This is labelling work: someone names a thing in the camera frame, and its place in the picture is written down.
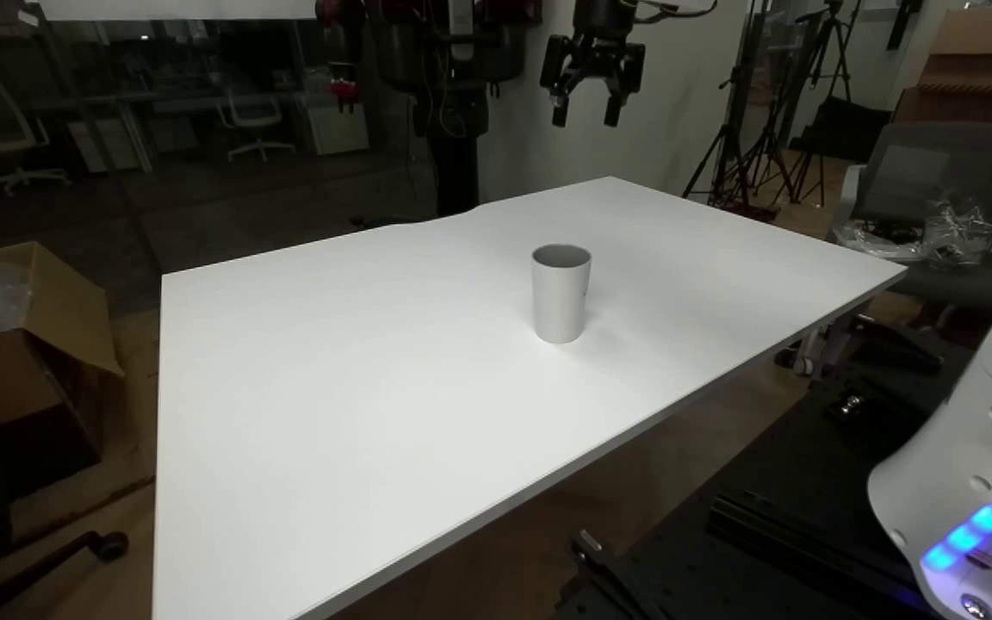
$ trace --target floor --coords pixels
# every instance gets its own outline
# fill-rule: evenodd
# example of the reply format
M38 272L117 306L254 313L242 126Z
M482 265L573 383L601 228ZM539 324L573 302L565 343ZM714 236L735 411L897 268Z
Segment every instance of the floor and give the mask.
M113 564L74 557L0 608L0 620L146 620L152 603L152 477L159 310L156 276L275 245L344 234L362 221L432 216L432 181L375 157L288 163L268 167L174 167L71 193L0 204L0 245L42 236L91 279L117 313L129 383L111 391L103 462L13 505L18 550L0 580L79 529L129 529L131 550ZM787 205L781 228L823 234L832 205ZM906 302L882 301L889 318ZM547 615L573 576L569 535L595 529L616 550L678 505L731 453L803 396L807 383L769 357L675 407L645 437L616 449L569 483L466 536L427 564L355 603L344 620L486 620Z

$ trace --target blue light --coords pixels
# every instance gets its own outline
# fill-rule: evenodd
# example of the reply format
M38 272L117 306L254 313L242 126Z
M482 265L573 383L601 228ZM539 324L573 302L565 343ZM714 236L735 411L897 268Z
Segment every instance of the blue light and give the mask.
M955 527L947 535L947 549L971 555L981 544L981 536L971 527Z
M942 549L942 544L925 555L925 564L933 567L933 573L947 573L955 561L957 557L947 549Z
M981 535L992 535L992 505L981 505L971 524L981 529Z

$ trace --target white robot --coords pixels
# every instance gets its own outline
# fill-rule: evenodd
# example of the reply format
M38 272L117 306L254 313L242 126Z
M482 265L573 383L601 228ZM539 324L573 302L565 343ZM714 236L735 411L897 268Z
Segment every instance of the white robot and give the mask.
M992 330L950 399L873 471L867 500L933 608L992 620Z

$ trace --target white table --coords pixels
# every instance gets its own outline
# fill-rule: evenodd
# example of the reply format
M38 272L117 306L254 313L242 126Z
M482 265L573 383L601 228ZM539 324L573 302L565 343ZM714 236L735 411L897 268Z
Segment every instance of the white table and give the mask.
M531 248L595 257L531 330ZM595 180L161 279L156 620L329 615L904 268Z

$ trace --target cup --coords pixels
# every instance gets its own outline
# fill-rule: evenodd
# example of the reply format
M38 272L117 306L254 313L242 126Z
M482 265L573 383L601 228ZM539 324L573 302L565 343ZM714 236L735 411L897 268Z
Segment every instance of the cup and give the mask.
M551 343L577 341L585 330L593 254L577 245L546 245L534 250L534 330Z

